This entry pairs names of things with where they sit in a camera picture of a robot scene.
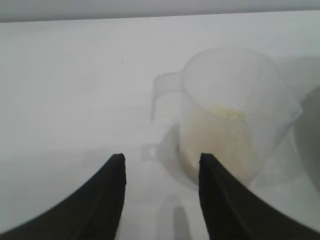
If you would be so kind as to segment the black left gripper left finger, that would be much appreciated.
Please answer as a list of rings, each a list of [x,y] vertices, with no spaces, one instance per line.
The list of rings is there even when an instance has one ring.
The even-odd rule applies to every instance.
[[[114,240],[126,191],[126,159],[113,154],[79,189],[2,240]]]

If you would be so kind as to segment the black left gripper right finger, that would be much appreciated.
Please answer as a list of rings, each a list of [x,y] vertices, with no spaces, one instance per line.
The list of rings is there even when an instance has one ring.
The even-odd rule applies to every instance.
[[[274,209],[210,153],[199,160],[198,195],[211,240],[318,240],[320,233]]]

